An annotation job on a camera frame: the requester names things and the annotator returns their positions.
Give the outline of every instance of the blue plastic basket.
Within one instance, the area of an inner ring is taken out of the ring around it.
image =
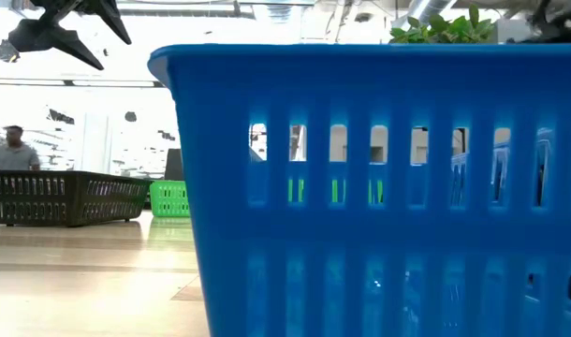
[[[149,66],[176,101],[212,336],[571,336],[571,46],[197,45]],[[248,155],[256,123],[263,163]],[[288,162],[300,124],[308,161]],[[329,162],[337,124],[346,163]],[[385,165],[369,164],[373,125],[388,127]],[[413,125],[429,128],[419,204]],[[460,126],[470,154],[450,169]],[[378,181],[384,202],[369,202]]]

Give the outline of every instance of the man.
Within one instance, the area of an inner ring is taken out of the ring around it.
[[[23,129],[13,125],[6,128],[7,144],[0,145],[0,169],[40,170],[36,150],[22,141]]]

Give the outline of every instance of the dark wicker basket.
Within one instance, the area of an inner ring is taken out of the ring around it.
[[[0,171],[0,224],[76,227],[137,218],[150,182],[78,171]]]

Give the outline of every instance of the green plant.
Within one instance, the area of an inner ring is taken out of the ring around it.
[[[469,19],[461,16],[447,22],[438,14],[431,15],[429,25],[415,18],[408,18],[410,28],[393,28],[393,39],[389,43],[483,43],[490,39],[493,31],[491,20],[479,20],[479,10],[469,7]]]

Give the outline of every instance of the wooden floor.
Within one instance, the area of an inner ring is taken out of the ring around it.
[[[0,226],[0,337],[208,335],[188,221]]]

